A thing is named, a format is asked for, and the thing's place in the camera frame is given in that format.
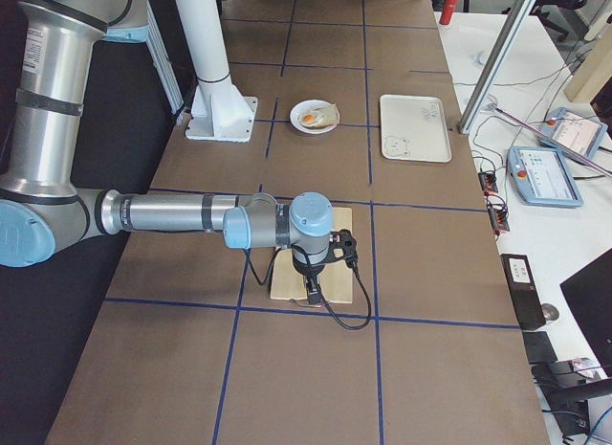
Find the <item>white round plate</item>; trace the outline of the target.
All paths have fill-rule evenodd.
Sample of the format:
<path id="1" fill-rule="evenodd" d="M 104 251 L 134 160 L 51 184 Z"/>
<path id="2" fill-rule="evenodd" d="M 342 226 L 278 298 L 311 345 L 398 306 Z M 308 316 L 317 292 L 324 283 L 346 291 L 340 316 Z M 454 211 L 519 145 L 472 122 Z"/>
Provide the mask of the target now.
<path id="1" fill-rule="evenodd" d="M 305 118 L 315 110 L 322 110 L 323 123 L 307 123 Z M 290 121 L 295 129 L 302 133 L 318 135 L 330 132 L 339 124 L 338 107 L 326 100 L 303 100 L 296 104 L 290 113 Z"/>

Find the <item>bread slice under egg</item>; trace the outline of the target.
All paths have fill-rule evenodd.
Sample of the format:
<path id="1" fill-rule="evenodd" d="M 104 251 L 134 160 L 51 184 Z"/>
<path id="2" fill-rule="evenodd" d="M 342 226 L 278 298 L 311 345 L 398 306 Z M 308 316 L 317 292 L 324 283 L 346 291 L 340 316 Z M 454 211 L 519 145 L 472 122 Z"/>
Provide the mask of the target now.
<path id="1" fill-rule="evenodd" d="M 339 123 L 339 110 L 335 104 L 314 108 L 311 114 L 314 117 L 310 123 L 311 128 L 321 129 Z"/>

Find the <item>fried egg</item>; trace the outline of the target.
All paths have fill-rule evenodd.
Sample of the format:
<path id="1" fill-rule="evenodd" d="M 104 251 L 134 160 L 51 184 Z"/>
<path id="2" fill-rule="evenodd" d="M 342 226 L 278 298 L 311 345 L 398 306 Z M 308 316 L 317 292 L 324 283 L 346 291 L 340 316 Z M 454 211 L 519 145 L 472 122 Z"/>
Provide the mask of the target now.
<path id="1" fill-rule="evenodd" d="M 303 127 L 307 127 L 307 128 L 320 127 L 320 125 L 322 124 L 322 121 L 323 121 L 322 113 L 316 110 L 306 112 L 299 119 L 299 123 Z"/>

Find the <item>white bear serving tray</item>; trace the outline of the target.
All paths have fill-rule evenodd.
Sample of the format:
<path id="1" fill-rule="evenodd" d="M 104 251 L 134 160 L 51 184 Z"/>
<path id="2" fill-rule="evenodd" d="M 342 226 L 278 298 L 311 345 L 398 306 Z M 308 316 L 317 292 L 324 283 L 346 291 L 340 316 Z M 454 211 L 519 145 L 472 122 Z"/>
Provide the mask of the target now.
<path id="1" fill-rule="evenodd" d="M 384 158 L 440 164 L 451 160 L 443 104 L 438 98 L 382 95 L 380 120 Z"/>

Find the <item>lower orange black connector box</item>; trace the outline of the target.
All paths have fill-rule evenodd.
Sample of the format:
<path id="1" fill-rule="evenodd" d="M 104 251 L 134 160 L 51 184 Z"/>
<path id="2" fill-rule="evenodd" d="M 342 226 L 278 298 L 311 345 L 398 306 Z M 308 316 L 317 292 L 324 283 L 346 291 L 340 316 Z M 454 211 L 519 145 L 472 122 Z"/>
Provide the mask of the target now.
<path id="1" fill-rule="evenodd" d="M 510 230 L 508 209 L 505 203 L 487 203 L 487 210 L 494 234 L 500 235 Z"/>

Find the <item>orange black connector box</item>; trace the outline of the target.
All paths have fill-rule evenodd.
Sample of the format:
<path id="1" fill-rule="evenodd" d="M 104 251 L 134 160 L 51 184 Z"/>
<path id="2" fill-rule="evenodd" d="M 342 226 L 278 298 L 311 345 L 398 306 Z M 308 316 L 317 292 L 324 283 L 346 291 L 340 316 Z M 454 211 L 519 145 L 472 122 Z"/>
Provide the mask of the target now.
<path id="1" fill-rule="evenodd" d="M 500 235 L 510 230 L 508 209 L 505 203 L 487 203 L 487 210 L 494 234 Z"/>
<path id="2" fill-rule="evenodd" d="M 480 171 L 478 173 L 478 180 L 485 195 L 498 193 L 497 178 L 494 170 Z"/>

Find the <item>upper orange black connector box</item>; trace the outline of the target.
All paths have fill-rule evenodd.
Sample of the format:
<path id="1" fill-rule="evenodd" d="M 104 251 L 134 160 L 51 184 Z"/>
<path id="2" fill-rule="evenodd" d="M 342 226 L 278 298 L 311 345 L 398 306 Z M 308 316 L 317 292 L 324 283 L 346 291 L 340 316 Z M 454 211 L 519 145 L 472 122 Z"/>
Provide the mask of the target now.
<path id="1" fill-rule="evenodd" d="M 478 180 L 485 195 L 498 193 L 497 178 L 494 170 L 480 171 L 478 173 Z"/>

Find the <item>black rectangular box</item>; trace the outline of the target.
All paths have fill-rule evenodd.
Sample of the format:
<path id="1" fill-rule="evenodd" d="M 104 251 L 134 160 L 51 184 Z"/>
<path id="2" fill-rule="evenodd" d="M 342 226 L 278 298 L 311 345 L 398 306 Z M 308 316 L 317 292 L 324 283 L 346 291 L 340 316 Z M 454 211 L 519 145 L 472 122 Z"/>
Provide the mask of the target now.
<path id="1" fill-rule="evenodd" d="M 516 254 L 501 254 L 500 258 L 520 327 L 523 330 L 539 329 L 546 321 L 528 258 Z"/>

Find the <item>near teach pendant tablet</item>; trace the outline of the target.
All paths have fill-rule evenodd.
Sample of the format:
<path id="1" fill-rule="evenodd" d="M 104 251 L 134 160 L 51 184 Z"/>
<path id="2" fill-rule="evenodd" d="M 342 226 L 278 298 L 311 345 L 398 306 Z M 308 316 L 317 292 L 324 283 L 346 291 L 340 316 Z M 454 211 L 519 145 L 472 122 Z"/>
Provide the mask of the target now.
<path id="1" fill-rule="evenodd" d="M 563 154 L 550 147 L 512 146 L 508 171 L 522 199 L 529 205 L 579 208 L 583 205 Z"/>

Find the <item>teach pendant tablet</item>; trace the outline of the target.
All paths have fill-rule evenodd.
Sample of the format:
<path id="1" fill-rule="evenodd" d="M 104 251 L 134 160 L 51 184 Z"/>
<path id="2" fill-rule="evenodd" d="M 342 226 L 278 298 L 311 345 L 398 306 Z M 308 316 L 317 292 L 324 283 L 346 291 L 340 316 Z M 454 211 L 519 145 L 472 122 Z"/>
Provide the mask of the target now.
<path id="1" fill-rule="evenodd" d="M 543 145 L 553 146 L 551 140 L 572 149 L 588 159 L 593 159 L 607 132 L 608 126 L 588 119 L 565 107 L 553 110 L 540 126 Z"/>
<path id="2" fill-rule="evenodd" d="M 579 208 L 583 205 L 563 154 L 550 147 L 512 146 L 508 171 L 522 199 L 529 205 Z"/>

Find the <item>black monitor corner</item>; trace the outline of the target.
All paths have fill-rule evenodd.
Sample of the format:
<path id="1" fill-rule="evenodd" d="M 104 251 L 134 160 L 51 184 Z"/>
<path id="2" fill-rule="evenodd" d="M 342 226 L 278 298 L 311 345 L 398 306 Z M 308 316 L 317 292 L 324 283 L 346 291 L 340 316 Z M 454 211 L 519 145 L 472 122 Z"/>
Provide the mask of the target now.
<path id="1" fill-rule="evenodd" d="M 610 374 L 611 258 L 597 258 L 566 279 L 560 288 L 585 340 Z"/>

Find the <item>far teach pendant tablet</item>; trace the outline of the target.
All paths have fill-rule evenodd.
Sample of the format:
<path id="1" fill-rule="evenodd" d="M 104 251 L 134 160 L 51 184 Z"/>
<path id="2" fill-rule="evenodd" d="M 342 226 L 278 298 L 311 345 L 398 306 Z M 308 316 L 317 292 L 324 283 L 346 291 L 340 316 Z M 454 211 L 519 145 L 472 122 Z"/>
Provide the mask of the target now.
<path id="1" fill-rule="evenodd" d="M 588 119 L 565 107 L 553 110 L 540 126 L 543 145 L 553 146 L 551 140 L 572 149 L 588 159 L 593 159 L 607 132 L 608 126 Z"/>

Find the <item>red cylinder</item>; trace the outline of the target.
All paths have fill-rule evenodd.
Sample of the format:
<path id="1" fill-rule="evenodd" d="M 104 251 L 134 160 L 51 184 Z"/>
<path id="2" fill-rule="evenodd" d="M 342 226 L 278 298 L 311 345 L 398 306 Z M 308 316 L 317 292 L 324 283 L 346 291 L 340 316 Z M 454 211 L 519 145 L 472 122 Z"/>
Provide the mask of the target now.
<path id="1" fill-rule="evenodd" d="M 450 23 L 451 18 L 456 10 L 459 0 L 445 0 L 444 7 L 440 15 L 439 24 L 446 26 Z"/>

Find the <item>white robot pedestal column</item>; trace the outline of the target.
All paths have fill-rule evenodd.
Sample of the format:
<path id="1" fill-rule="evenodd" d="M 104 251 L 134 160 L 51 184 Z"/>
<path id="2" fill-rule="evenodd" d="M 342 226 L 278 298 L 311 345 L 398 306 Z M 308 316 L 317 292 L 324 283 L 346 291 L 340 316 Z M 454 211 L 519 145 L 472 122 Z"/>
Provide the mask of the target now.
<path id="1" fill-rule="evenodd" d="M 216 0 L 175 1 L 197 79 L 186 136 L 248 142 L 258 99 L 243 96 L 232 82 Z"/>

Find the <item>aluminium frame post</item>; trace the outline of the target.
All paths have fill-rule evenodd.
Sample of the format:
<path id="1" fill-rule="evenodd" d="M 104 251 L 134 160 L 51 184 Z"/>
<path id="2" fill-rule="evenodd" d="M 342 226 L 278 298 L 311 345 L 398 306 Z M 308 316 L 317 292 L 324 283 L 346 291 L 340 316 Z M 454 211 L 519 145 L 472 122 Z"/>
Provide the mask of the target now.
<path id="1" fill-rule="evenodd" d="M 502 29 L 493 44 L 484 69 L 470 95 L 468 105 L 458 123 L 458 131 L 468 135 L 485 98 L 489 94 L 497 74 L 512 48 L 517 34 L 526 17 L 530 14 L 536 0 L 515 0 Z"/>

